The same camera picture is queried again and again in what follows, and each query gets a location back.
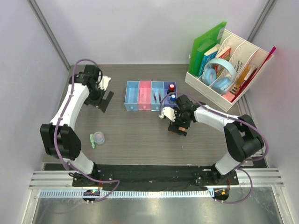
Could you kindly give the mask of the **purple plastic bin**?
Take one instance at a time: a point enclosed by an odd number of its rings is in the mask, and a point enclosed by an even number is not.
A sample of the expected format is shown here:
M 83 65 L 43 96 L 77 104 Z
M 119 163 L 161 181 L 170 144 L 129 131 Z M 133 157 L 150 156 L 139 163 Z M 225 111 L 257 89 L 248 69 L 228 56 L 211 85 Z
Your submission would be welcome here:
M 166 81 L 164 82 L 164 95 L 167 96 L 164 100 L 164 106 L 174 107 L 175 100 L 172 100 L 172 94 L 177 90 L 176 82 Z

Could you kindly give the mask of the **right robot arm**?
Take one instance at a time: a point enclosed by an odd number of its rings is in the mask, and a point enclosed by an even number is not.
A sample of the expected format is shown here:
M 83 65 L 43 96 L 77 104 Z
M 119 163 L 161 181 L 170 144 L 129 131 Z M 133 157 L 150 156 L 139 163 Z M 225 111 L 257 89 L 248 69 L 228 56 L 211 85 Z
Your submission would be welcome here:
M 170 132 L 186 136 L 191 122 L 198 122 L 224 134 L 228 152 L 211 166 L 210 176 L 216 184 L 224 183 L 236 167 L 264 147 L 261 134 L 247 114 L 229 115 L 202 102 L 194 103 L 186 95 L 178 97 L 175 103 L 174 107 L 164 107 L 159 115 L 170 120 Z

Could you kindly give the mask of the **light blue front bin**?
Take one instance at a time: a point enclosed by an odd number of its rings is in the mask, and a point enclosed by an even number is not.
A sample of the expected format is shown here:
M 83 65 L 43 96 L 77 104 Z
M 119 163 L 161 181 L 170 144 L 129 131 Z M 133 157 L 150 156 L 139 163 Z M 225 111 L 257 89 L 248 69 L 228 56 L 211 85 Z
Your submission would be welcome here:
M 138 111 L 139 81 L 127 81 L 124 105 L 127 111 Z

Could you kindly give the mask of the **red black stamp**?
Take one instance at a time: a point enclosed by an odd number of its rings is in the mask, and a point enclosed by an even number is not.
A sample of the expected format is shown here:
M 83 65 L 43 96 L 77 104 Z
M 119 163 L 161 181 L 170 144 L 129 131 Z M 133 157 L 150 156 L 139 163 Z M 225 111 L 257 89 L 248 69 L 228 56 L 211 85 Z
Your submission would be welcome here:
M 175 91 L 175 84 L 169 84 L 167 94 L 173 94 Z

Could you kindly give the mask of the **pink plastic bin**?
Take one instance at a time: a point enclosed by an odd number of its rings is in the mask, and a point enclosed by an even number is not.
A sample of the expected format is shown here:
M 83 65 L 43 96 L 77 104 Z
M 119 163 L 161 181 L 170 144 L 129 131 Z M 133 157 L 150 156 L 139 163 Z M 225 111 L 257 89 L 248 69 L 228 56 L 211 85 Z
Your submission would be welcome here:
M 139 82 L 138 109 L 151 110 L 151 81 L 141 80 Z

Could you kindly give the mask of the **light blue bin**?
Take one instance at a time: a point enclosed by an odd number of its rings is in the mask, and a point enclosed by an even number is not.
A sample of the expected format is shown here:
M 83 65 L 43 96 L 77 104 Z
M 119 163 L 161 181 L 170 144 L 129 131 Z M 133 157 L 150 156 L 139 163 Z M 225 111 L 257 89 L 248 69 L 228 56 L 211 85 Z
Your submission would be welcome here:
M 151 82 L 151 111 L 159 111 L 160 103 L 158 99 L 158 93 L 161 93 L 163 98 L 164 91 L 164 83 L 161 81 L 152 81 Z M 156 94 L 157 103 L 154 102 L 153 92 Z
M 139 81 L 127 81 L 124 105 L 127 111 L 138 111 Z

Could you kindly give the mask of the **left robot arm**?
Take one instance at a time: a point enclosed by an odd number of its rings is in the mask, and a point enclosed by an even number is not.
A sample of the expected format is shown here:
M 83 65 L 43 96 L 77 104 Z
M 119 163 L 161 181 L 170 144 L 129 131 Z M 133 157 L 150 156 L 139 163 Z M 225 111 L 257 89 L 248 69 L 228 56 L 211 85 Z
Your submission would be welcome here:
M 59 159 L 66 169 L 73 168 L 74 179 L 89 186 L 95 186 L 100 175 L 97 165 L 82 152 L 81 140 L 74 128 L 83 105 L 106 111 L 114 95 L 107 92 L 110 80 L 96 65 L 86 65 L 83 72 L 73 73 L 57 114 L 50 123 L 40 127 L 46 154 Z

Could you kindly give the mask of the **blue small object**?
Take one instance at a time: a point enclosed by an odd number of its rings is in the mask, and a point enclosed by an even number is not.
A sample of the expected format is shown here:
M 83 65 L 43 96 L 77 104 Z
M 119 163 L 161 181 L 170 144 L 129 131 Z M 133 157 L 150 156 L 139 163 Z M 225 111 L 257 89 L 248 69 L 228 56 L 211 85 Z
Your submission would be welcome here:
M 175 94 L 171 94 L 170 95 L 170 99 L 169 99 L 169 103 L 174 104 L 176 101 L 176 95 Z

